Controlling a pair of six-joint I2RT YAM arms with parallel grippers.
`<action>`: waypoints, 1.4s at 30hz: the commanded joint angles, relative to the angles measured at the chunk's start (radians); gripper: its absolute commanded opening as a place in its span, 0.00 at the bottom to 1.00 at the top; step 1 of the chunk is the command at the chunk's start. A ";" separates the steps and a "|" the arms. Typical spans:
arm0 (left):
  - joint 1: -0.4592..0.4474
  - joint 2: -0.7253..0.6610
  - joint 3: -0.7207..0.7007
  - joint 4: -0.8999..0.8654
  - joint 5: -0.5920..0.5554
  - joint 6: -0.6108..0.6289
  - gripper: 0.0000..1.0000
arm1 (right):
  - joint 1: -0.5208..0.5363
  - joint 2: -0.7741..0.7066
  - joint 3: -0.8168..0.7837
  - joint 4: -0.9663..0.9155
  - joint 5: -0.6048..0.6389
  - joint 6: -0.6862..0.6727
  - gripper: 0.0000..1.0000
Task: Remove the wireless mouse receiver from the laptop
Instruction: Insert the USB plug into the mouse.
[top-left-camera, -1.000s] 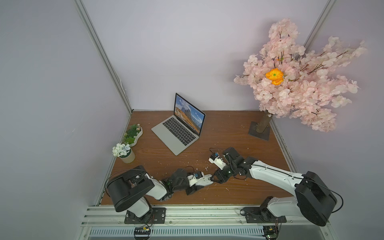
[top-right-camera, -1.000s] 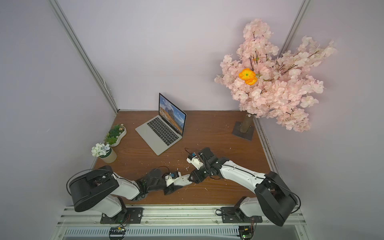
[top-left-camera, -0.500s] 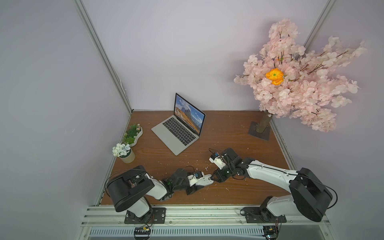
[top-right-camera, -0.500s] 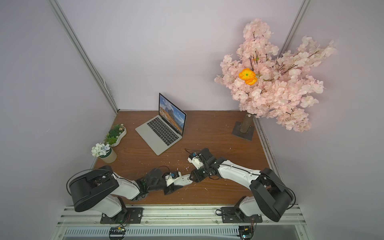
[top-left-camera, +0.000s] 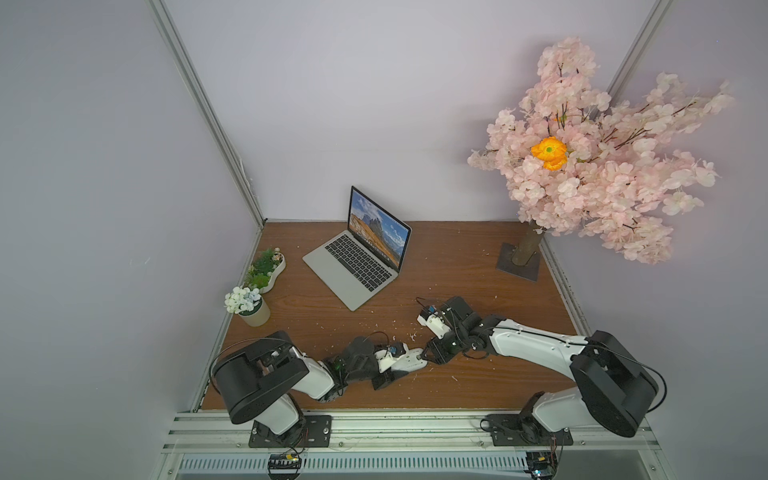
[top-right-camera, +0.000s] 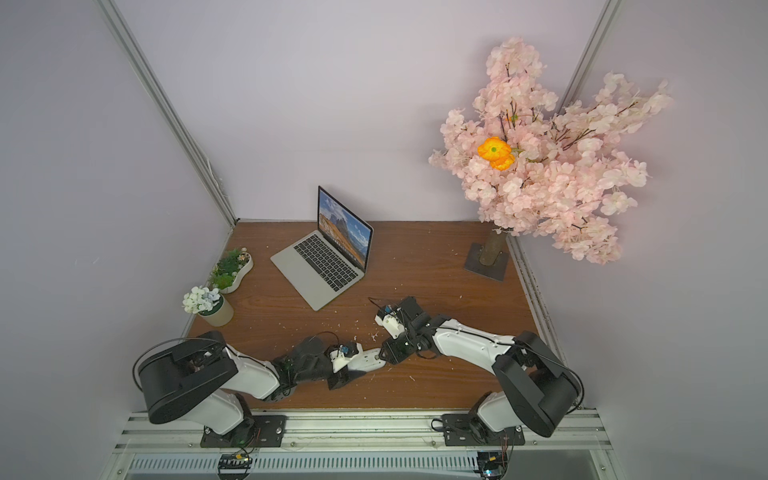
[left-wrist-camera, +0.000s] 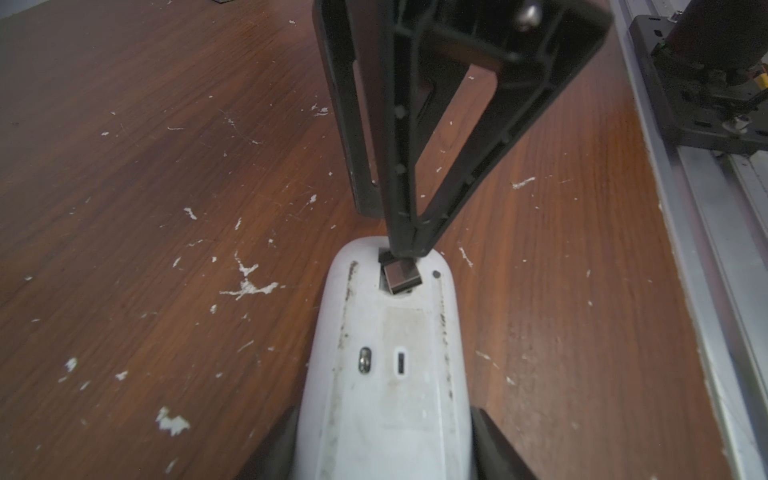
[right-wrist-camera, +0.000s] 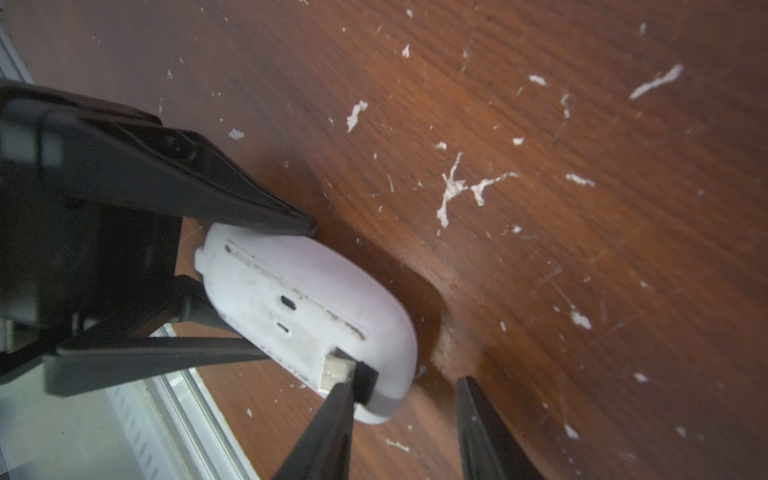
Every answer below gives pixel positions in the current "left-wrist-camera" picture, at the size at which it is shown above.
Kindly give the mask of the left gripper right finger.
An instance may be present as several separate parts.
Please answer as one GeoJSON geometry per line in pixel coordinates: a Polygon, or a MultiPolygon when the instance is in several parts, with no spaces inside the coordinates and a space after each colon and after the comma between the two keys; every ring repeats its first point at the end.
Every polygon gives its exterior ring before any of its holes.
{"type": "Polygon", "coordinates": [[[536,480],[489,414],[470,408],[472,422],[472,480],[536,480]]]}

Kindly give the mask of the small black USB receiver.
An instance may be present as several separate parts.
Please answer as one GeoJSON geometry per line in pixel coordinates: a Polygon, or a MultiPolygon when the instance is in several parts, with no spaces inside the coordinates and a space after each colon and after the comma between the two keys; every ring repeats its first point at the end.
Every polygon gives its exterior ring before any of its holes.
{"type": "Polygon", "coordinates": [[[421,274],[413,258],[396,258],[390,250],[380,249],[380,289],[390,295],[408,293],[422,284],[421,274]]]}

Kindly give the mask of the white wireless mouse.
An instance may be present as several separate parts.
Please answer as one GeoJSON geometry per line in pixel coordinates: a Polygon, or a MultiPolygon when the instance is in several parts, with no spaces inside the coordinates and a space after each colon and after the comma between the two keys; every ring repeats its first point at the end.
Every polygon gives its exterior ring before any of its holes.
{"type": "Polygon", "coordinates": [[[390,293],[383,236],[328,272],[298,415],[294,479],[468,479],[472,425],[458,303],[437,252],[390,293]]]}

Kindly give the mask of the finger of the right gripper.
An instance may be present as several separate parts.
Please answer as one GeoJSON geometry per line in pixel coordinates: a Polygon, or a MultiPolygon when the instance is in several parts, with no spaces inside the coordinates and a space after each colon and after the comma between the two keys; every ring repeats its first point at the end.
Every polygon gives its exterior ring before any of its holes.
{"type": "Polygon", "coordinates": [[[314,1],[313,22],[355,208],[363,216],[381,218],[381,195],[374,184],[366,150],[354,75],[356,56],[346,3],[314,1]]]}
{"type": "Polygon", "coordinates": [[[595,1],[350,1],[389,248],[422,257],[602,47],[595,1]]]}

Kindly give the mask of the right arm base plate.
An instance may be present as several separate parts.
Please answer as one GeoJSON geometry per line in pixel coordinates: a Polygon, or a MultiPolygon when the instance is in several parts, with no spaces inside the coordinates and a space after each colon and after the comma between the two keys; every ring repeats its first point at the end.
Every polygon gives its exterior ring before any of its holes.
{"type": "Polygon", "coordinates": [[[767,149],[767,100],[743,106],[763,91],[754,80],[717,85],[678,75],[662,55],[673,24],[639,15],[629,27],[641,77],[661,136],[678,146],[752,155],[767,149]]]}

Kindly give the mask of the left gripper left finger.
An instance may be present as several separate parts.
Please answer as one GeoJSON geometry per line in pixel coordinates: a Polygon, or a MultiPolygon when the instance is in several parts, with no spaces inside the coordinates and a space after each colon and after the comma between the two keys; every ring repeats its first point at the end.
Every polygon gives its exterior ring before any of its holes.
{"type": "Polygon", "coordinates": [[[294,459],[299,409],[289,407],[250,455],[235,480],[286,480],[294,459]]]}

